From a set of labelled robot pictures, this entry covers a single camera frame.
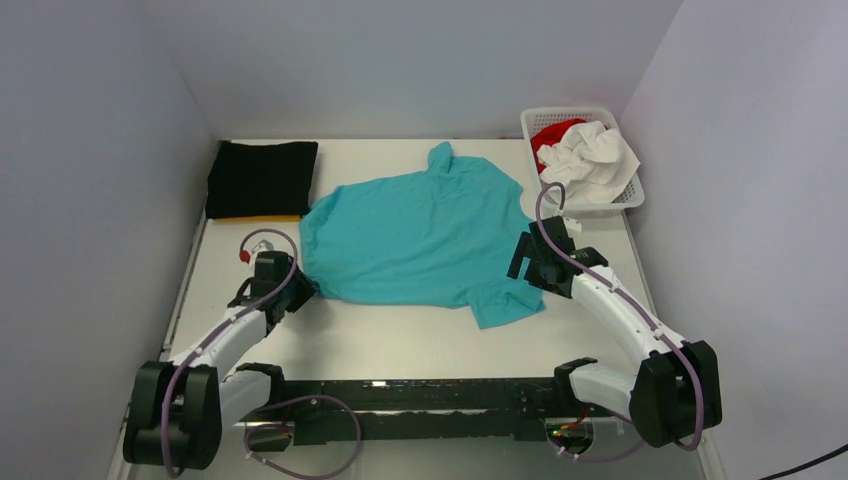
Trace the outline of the turquoise t shirt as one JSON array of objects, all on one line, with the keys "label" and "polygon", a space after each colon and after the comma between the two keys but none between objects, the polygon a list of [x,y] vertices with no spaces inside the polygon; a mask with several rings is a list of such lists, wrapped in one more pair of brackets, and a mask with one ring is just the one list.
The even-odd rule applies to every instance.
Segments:
[{"label": "turquoise t shirt", "polygon": [[343,185],[300,222],[302,267],[323,296],[368,305],[470,308],[479,328],[544,310],[508,277],[529,218],[522,186],[489,160],[433,147],[424,170]]}]

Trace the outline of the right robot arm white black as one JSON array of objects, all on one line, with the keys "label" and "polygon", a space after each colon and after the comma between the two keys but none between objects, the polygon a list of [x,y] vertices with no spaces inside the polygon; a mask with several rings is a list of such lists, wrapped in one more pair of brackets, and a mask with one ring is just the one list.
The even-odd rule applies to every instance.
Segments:
[{"label": "right robot arm white black", "polygon": [[551,401],[574,415],[595,405],[631,422],[652,447],[689,438],[723,419],[718,359],[705,341],[690,342],[662,323],[620,282],[595,248],[576,248],[563,219],[529,224],[508,277],[574,300],[623,348],[637,371],[627,375],[584,357],[555,368]]}]

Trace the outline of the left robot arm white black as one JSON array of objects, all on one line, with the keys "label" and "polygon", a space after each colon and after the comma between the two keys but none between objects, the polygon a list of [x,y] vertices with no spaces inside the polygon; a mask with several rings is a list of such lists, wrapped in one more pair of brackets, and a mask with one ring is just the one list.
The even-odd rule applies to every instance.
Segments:
[{"label": "left robot arm white black", "polygon": [[201,340],[137,371],[124,460],[163,466],[172,474],[202,470],[214,460],[225,429],[252,412],[264,420],[279,417],[288,402],[281,367],[245,363],[242,357],[317,291],[292,255],[257,254],[252,276]]}]

